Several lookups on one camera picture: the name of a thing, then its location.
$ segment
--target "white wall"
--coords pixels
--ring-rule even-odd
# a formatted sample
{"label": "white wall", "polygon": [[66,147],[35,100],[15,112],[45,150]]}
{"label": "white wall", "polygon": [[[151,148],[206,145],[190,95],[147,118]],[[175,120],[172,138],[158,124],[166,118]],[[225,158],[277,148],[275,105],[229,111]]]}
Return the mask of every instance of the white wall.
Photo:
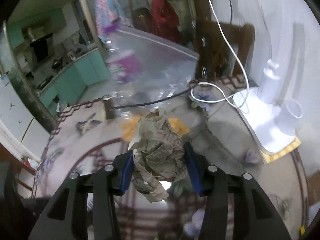
{"label": "white wall", "polygon": [[61,42],[63,42],[67,37],[78,31],[79,25],[76,19],[76,15],[73,11],[72,4],[67,3],[63,8],[63,15],[66,19],[67,25],[63,27],[59,32],[54,33],[52,35],[52,44],[57,45]]}
{"label": "white wall", "polygon": [[[304,117],[297,129],[302,145],[299,152],[307,175],[320,169],[320,25],[304,0],[231,0],[234,24],[252,23],[255,27],[255,44],[251,65],[246,70],[260,83],[262,70],[270,58],[280,63],[281,87],[277,99],[298,100],[304,109]],[[218,19],[230,21],[228,0],[213,0]]]}

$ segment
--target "white cable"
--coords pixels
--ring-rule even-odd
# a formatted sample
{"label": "white cable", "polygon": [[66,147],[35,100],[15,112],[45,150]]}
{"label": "white cable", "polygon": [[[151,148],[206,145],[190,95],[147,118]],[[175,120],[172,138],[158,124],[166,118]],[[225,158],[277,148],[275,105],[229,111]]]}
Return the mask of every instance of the white cable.
{"label": "white cable", "polygon": [[240,106],[235,106],[233,103],[231,103],[231,102],[228,100],[228,98],[231,98],[233,95],[226,97],[226,95],[224,94],[224,92],[222,91],[222,89],[221,89],[220,87],[218,87],[218,86],[215,85],[215,84],[209,83],[209,82],[199,82],[197,85],[209,85],[209,86],[216,87],[216,88],[222,93],[222,95],[223,95],[223,97],[224,97],[223,99],[215,100],[215,101],[206,101],[206,100],[201,100],[201,99],[195,98],[195,96],[193,95],[193,89],[191,89],[191,92],[190,92],[190,93],[191,93],[192,98],[195,99],[195,100],[197,100],[197,101],[199,101],[199,102],[204,102],[204,103],[209,103],[209,104],[211,104],[211,103],[218,103],[218,102],[221,102],[221,101],[226,100],[226,101],[227,101],[231,106],[233,106],[234,108],[241,108],[241,107],[244,105],[244,103],[246,102],[246,100],[247,100],[247,98],[248,98],[248,95],[249,95],[249,81],[248,81],[248,77],[247,77],[247,74],[245,73],[244,67],[243,67],[241,61],[239,60],[237,54],[235,53],[235,51],[234,51],[233,48],[231,47],[231,45],[230,45],[230,43],[228,42],[227,38],[224,36],[224,33],[223,33],[222,29],[221,29],[219,20],[218,20],[218,18],[217,18],[217,16],[216,16],[216,13],[215,13],[214,9],[213,9],[213,5],[212,5],[212,3],[211,3],[211,0],[208,0],[208,1],[209,1],[211,10],[212,10],[212,12],[213,12],[213,15],[214,15],[215,19],[217,20],[217,24],[218,24],[219,30],[220,30],[220,32],[221,32],[221,35],[222,35],[224,41],[226,42],[226,44],[228,45],[229,49],[231,50],[232,54],[235,56],[237,62],[238,62],[239,65],[240,65],[240,68],[241,68],[241,70],[242,70],[242,72],[243,72],[244,79],[245,79],[245,83],[246,83],[246,85],[247,85],[247,93],[246,93],[246,95],[245,95],[245,98],[244,98],[243,103],[242,103]]}

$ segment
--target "beige garment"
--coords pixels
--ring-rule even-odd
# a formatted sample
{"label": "beige garment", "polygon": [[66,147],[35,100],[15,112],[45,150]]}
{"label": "beige garment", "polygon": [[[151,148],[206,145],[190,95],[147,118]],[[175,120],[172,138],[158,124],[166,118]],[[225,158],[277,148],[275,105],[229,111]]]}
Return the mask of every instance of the beige garment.
{"label": "beige garment", "polygon": [[159,181],[179,181],[187,174],[182,139],[173,131],[164,109],[139,121],[129,147],[135,164],[133,185],[149,202],[169,196]]}

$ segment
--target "bottle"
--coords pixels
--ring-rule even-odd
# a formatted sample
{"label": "bottle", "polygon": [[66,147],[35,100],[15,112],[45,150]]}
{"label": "bottle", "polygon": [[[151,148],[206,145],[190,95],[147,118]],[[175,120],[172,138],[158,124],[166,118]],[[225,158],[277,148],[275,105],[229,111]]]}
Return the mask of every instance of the bottle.
{"label": "bottle", "polygon": [[257,97],[262,102],[270,105],[275,100],[280,77],[275,74],[279,64],[275,64],[271,59],[268,60],[267,64],[263,69],[263,77],[257,91]]}

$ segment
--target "black cable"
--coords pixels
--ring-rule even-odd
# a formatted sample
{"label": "black cable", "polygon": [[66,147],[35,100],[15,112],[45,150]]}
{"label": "black cable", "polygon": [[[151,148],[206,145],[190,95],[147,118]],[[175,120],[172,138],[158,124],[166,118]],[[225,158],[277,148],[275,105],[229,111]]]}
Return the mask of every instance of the black cable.
{"label": "black cable", "polygon": [[233,18],[233,9],[232,9],[232,4],[231,4],[231,0],[229,0],[229,4],[230,4],[230,10],[231,10],[231,18],[230,18],[230,24],[232,24],[232,18]]}
{"label": "black cable", "polygon": [[169,99],[172,99],[172,98],[175,98],[177,96],[180,96],[184,93],[187,93],[189,91],[188,90],[185,90],[181,93],[178,93],[178,94],[175,94],[173,95],[172,97],[169,97],[169,98],[163,98],[163,99],[160,99],[160,100],[157,100],[157,101],[152,101],[152,102],[149,102],[149,103],[143,103],[143,104],[136,104],[136,105],[126,105],[126,106],[115,106],[113,107],[112,109],[122,109],[122,108],[128,108],[128,107],[137,107],[137,106],[148,106],[148,105],[153,105],[153,104],[156,104],[156,103],[160,103],[160,102],[163,102],[163,101],[166,101],[166,100],[169,100]]}

